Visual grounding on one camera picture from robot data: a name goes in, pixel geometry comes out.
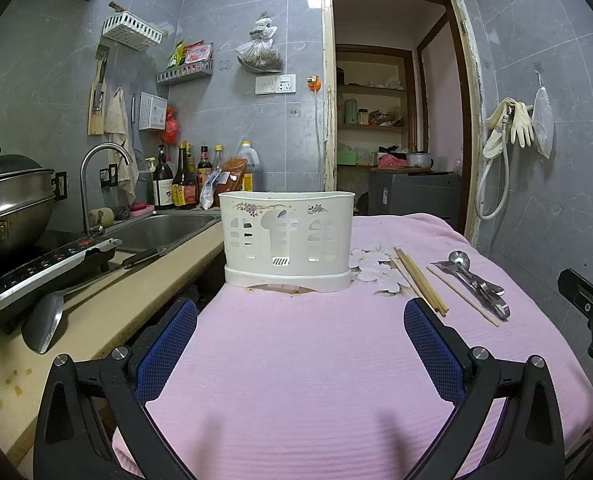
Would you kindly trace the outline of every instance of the green box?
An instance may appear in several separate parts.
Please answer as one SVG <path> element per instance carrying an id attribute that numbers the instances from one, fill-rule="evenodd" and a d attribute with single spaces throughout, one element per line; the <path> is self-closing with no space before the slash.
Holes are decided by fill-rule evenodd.
<path id="1" fill-rule="evenodd" d="M 357 152 L 349 152 L 348 150 L 337 150 L 337 164 L 356 166 Z"/>

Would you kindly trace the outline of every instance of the white cable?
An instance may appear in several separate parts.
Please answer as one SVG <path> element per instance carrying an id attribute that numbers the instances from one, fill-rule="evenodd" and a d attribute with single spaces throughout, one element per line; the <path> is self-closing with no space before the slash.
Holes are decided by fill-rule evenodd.
<path id="1" fill-rule="evenodd" d="M 483 175 L 481 175 L 481 180 L 479 181 L 479 187 L 477 188 L 477 197 L 475 199 L 476 200 L 475 211 L 477 212 L 477 216 L 481 220 L 491 220 L 495 216 L 497 216 L 499 214 L 499 212 L 501 211 L 501 209 L 503 209 L 505 201 L 508 198 L 508 190 L 510 189 L 510 163 L 508 161 L 507 140 L 508 140 L 508 134 L 507 134 L 507 123 L 506 123 L 501 128 L 501 144 L 502 144 L 501 148 L 503 150 L 503 162 L 504 162 L 504 168 L 505 168 L 505 184 L 503 186 L 503 195 L 501 197 L 501 201 L 499 202 L 499 205 L 492 213 L 490 213 L 489 215 L 484 215 L 483 213 L 481 213 L 481 192 L 483 191 L 483 188 L 485 187 L 485 179 L 488 177 L 488 173 L 490 172 L 490 168 L 492 167 L 494 159 L 489 160 L 485 167 L 485 170 L 483 171 Z"/>
<path id="2" fill-rule="evenodd" d="M 319 160 L 319 165 L 318 165 L 318 185 L 317 185 L 317 189 L 319 191 L 321 191 L 321 139 L 319 137 L 319 117 L 318 117 L 318 102 L 317 102 L 317 91 L 315 90 L 315 133 L 317 133 L 317 153 L 318 153 L 318 160 Z"/>

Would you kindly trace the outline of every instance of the gray tiled wall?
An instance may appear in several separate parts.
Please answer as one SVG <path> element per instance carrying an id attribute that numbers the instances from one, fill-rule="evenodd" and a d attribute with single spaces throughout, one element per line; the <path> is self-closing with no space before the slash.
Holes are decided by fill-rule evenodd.
<path id="1" fill-rule="evenodd" d="M 492 54 L 476 1 L 465 3 L 479 44 L 485 105 L 489 109 L 497 101 Z M 248 41 L 248 31 L 264 11 L 278 27 L 275 46 L 284 56 L 284 73 L 296 74 L 296 94 L 256 96 L 256 76 L 237 61 L 235 47 Z M 323 75 L 322 30 L 321 10 L 309 9 L 307 0 L 185 0 L 179 37 L 187 43 L 213 41 L 216 54 L 211 78 L 170 90 L 170 102 L 179 112 L 181 135 L 194 146 L 209 145 L 211 156 L 214 144 L 223 144 L 225 155 L 231 156 L 240 140 L 247 138 L 265 167 L 267 189 L 317 190 L 315 104 L 305 77 Z M 321 135 L 322 98 L 320 92 Z M 295 102 L 301 103 L 301 117 L 288 118 L 287 105 Z"/>
<path id="2" fill-rule="evenodd" d="M 485 226 L 490 257 L 559 328 L 593 382 L 585 318 L 557 292 L 561 270 L 593 281 L 593 12 L 585 0 L 477 0 L 498 94 L 527 104 L 539 68 L 555 116 L 550 160 L 510 150 L 505 211 Z"/>
<path id="3" fill-rule="evenodd" d="M 70 197 L 57 202 L 51 228 L 80 231 L 79 167 L 83 155 L 107 136 L 87 136 L 90 86 L 97 44 L 112 49 L 106 72 L 108 94 L 122 87 L 126 102 L 142 91 L 156 93 L 154 74 L 163 70 L 174 45 L 183 0 L 115 0 L 135 15 L 170 31 L 160 45 L 137 52 L 101 37 L 112 13 L 110 0 L 13 0 L 0 18 L 0 146 L 46 168 L 67 171 Z M 166 95 L 166 89 L 160 89 Z M 136 135 L 135 148 L 154 156 L 157 138 Z M 101 192 L 104 153 L 88 168 L 91 207 L 113 205 L 116 190 Z"/>

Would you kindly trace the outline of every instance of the cooking pot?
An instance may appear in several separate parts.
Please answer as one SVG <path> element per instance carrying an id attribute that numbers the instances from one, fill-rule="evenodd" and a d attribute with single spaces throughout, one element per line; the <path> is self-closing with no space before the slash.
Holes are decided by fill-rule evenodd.
<path id="1" fill-rule="evenodd" d="M 405 158 L 408 161 L 408 166 L 415 168 L 431 168 L 434 164 L 430 153 L 408 153 Z"/>
<path id="2" fill-rule="evenodd" d="M 54 209 L 52 173 L 0 149 L 0 259 L 34 244 L 45 231 Z"/>

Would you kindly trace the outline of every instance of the beige countertop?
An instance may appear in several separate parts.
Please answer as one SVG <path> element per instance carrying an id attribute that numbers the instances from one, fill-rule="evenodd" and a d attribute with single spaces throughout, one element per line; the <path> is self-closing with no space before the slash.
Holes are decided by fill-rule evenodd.
<path id="1" fill-rule="evenodd" d="M 46 354 L 30 350 L 20 328 L 0 331 L 0 447 L 18 465 L 34 442 L 36 414 L 54 357 L 96 359 L 124 343 L 136 330 L 196 278 L 223 250 L 221 222 L 139 270 L 118 270 L 78 294 L 62 322 L 67 330 Z M 116 253 L 118 264 L 131 256 Z"/>

